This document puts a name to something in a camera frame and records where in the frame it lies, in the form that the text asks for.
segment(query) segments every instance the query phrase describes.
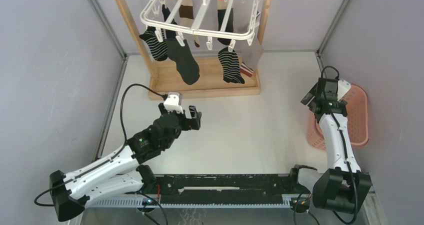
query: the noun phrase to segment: pink plastic basket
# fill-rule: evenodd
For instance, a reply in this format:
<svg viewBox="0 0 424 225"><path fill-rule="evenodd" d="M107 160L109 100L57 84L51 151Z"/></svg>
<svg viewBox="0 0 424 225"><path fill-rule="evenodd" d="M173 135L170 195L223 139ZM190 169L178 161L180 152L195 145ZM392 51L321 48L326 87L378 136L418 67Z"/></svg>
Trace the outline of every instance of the pink plastic basket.
<svg viewBox="0 0 424 225"><path fill-rule="evenodd" d="M368 98L365 91L353 85L344 95L347 102L347 130L353 148L363 147L368 143ZM311 112L308 123L307 142L314 148L326 150L323 131Z"/></svg>

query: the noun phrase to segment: gray floor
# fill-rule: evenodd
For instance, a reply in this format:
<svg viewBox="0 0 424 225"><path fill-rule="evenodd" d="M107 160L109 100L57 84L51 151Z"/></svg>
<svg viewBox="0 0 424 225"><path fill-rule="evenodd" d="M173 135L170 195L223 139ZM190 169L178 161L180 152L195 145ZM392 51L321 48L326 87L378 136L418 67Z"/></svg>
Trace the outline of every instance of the gray floor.
<svg viewBox="0 0 424 225"><path fill-rule="evenodd" d="M215 209L165 209L169 225L293 225L293 211L289 208L215 208ZM321 225L342 225L331 211L311 208ZM159 224L165 219L156 209L149 213ZM342 216L350 221L352 215ZM81 225L154 225L136 208L89 208L84 212ZM316 222L307 214L297 214L298 225L314 225ZM355 225L368 225L363 209Z"/></svg>

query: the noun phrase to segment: sock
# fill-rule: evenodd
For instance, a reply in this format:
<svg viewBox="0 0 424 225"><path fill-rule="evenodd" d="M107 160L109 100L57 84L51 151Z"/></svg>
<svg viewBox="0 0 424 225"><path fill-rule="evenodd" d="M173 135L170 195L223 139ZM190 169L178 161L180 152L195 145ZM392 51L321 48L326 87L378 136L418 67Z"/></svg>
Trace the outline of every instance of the sock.
<svg viewBox="0 0 424 225"><path fill-rule="evenodd" d="M230 52L228 47L225 47L218 52L218 58L224 70L224 81L227 83L245 84L245 80L240 73L239 57L234 51Z"/></svg>
<svg viewBox="0 0 424 225"><path fill-rule="evenodd" d="M162 14L163 14L163 20L166 21L168 17L170 16L171 11L169 8L165 7L165 5L162 5ZM175 22L175 19L172 20L171 24L177 25L177 23ZM165 33L166 33L167 39L174 39L177 36L177 33L172 30L166 30Z"/></svg>
<svg viewBox="0 0 424 225"><path fill-rule="evenodd" d="M182 0L181 6L179 7L179 24L184 27L191 27L194 22L193 13L193 0ZM200 47L199 36L194 35L194 45L196 48Z"/></svg>
<svg viewBox="0 0 424 225"><path fill-rule="evenodd" d="M164 61L168 58L168 47L166 41L159 42L155 34L156 28L149 26L147 30L141 34L139 37L146 42L148 48L150 49L153 59L156 61ZM162 31L162 37L165 37L164 30Z"/></svg>
<svg viewBox="0 0 424 225"><path fill-rule="evenodd" d="M228 6L228 2L224 2L224 0L218 0L218 24L219 24L218 30L221 30L221 26L223 25L227 6ZM227 33L234 32L233 20L234 20L234 9L231 8L231 12L228 17L228 23L226 24L226 28L225 28L225 31ZM218 41L227 46L230 45L231 43L231 39L226 39L226 38L218 38Z"/></svg>
<svg viewBox="0 0 424 225"><path fill-rule="evenodd" d="M239 34L246 33L248 31L248 26L249 25L247 24L239 27L237 32ZM247 40L237 41L234 49L241 51L241 57L243 58L240 65L241 72L248 77L252 77L253 72L258 67L259 60L264 53L264 48L259 43L258 38L255 36L250 46Z"/></svg>
<svg viewBox="0 0 424 225"><path fill-rule="evenodd" d="M200 78L199 65L193 58L187 40L184 39L185 46L181 46L175 38L166 39L168 45L169 59L176 63L176 70L181 75L182 80L192 85Z"/></svg>

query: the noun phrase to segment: wooden base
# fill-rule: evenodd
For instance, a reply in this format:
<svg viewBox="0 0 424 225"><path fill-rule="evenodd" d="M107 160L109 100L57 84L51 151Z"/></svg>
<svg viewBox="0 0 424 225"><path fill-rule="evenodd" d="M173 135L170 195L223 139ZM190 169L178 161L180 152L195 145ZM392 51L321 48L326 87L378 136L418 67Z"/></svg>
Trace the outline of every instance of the wooden base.
<svg viewBox="0 0 424 225"><path fill-rule="evenodd" d="M227 83L223 80L223 67L217 56L195 58L200 68L200 78L193 85L187 85L177 71L174 61L155 61L153 66L157 69L157 82L150 78L150 88L158 93L180 92L185 99L214 98L230 96L259 95L261 81L258 70L252 77L241 74L244 84ZM161 98L151 92L151 100Z"/></svg>

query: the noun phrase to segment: white wall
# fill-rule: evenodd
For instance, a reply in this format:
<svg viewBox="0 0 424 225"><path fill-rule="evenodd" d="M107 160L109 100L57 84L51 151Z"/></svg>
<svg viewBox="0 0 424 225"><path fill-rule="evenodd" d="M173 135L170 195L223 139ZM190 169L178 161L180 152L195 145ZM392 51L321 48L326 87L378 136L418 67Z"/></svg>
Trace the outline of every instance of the white wall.
<svg viewBox="0 0 424 225"><path fill-rule="evenodd" d="M139 53L128 31L115 0L98 0L107 19L110 21L120 43L127 53ZM127 0L131 13L140 33L146 26L139 19L140 12L149 0ZM194 14L199 8L199 1L194 0ZM336 11L343 0L272 0L268 24L266 27L264 48L266 50L317 50L329 28ZM167 0L175 4L176 0ZM218 29L216 2L212 2L203 24L211 29ZM240 0L236 1L234 15L244 12ZM192 51L207 51L206 38L201 37L201 47L196 48L188 39ZM224 46L214 42L214 50Z"/></svg>
<svg viewBox="0 0 424 225"><path fill-rule="evenodd" d="M0 224L57 224L33 200L90 163L121 58L87 0L0 0L0 18Z"/></svg>
<svg viewBox="0 0 424 225"><path fill-rule="evenodd" d="M369 97L369 143L355 152L389 225L424 220L423 8L423 0L352 0L324 51L325 65Z"/></svg>

